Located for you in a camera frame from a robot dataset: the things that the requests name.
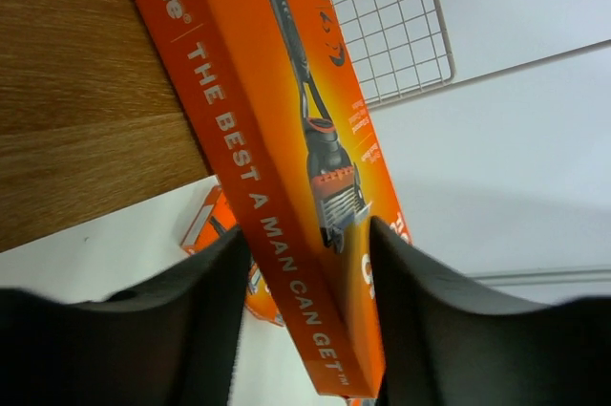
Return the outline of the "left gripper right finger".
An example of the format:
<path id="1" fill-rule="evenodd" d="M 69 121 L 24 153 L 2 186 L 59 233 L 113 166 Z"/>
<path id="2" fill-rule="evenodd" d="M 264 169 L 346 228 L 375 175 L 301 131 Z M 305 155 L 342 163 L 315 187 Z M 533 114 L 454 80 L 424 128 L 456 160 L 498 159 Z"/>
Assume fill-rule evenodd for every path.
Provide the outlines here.
<path id="1" fill-rule="evenodd" d="M 606 405 L 610 300 L 545 305 L 488 288 L 381 219 L 369 253 L 386 368 L 380 405 Z"/>

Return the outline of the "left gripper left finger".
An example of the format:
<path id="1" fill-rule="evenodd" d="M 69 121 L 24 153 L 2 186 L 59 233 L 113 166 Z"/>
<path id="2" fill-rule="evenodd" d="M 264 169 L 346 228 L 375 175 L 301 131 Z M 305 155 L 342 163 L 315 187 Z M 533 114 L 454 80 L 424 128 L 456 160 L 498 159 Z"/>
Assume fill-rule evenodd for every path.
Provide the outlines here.
<path id="1" fill-rule="evenodd" d="M 101 302 L 1 291 L 5 405 L 224 405 L 250 251 L 240 229 Z"/>

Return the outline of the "orange razor box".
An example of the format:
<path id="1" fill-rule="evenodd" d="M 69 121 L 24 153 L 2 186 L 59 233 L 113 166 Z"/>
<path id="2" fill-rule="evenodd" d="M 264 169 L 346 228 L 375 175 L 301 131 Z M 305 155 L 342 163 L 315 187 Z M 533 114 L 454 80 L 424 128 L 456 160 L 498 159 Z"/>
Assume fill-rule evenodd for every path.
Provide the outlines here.
<path id="1" fill-rule="evenodd" d="M 203 199 L 193 222 L 187 228 L 181 241 L 181 248 L 188 255 L 224 246 L 238 228 L 237 218 L 219 184 L 214 185 Z M 245 292 L 245 307 L 259 320 L 278 327 L 285 322 L 276 305 L 262 270 L 250 256 Z"/>
<path id="2" fill-rule="evenodd" d="M 385 359 L 369 221 L 410 235 L 330 0 L 135 0 L 322 395 Z"/>

